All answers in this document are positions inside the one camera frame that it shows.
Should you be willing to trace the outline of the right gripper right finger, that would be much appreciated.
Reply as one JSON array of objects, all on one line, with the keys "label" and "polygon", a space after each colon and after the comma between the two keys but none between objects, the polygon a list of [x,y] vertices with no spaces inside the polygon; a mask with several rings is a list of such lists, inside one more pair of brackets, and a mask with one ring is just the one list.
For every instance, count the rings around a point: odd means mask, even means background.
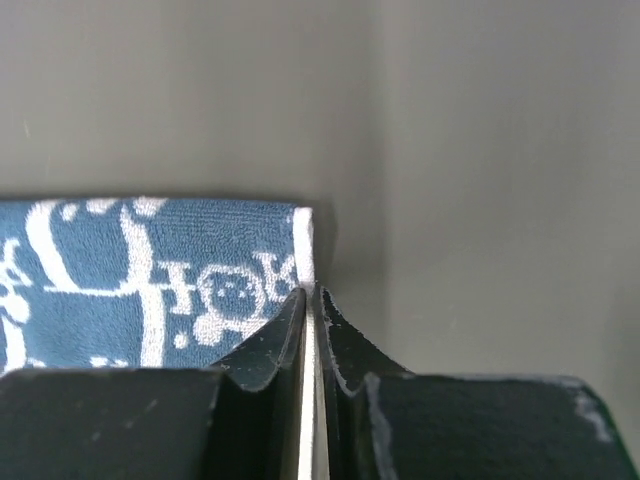
[{"label": "right gripper right finger", "polygon": [[634,479],[604,402],[548,375],[420,375],[317,291],[328,464],[334,479]]}]

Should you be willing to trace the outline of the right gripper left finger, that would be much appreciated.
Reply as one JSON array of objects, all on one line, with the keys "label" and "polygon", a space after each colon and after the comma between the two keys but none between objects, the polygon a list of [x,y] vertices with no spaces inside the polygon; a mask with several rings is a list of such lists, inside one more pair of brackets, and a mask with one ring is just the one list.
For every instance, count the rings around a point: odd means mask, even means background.
[{"label": "right gripper left finger", "polygon": [[194,369],[18,370],[1,381],[5,479],[294,479],[306,295]]}]

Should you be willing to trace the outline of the blue white patterned towel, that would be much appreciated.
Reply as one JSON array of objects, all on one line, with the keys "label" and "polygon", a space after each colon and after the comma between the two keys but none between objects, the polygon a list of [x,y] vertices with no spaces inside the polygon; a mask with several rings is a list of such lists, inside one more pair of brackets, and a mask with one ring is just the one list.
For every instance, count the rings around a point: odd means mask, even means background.
[{"label": "blue white patterned towel", "polygon": [[308,207],[5,201],[1,369],[207,366],[314,279]]}]

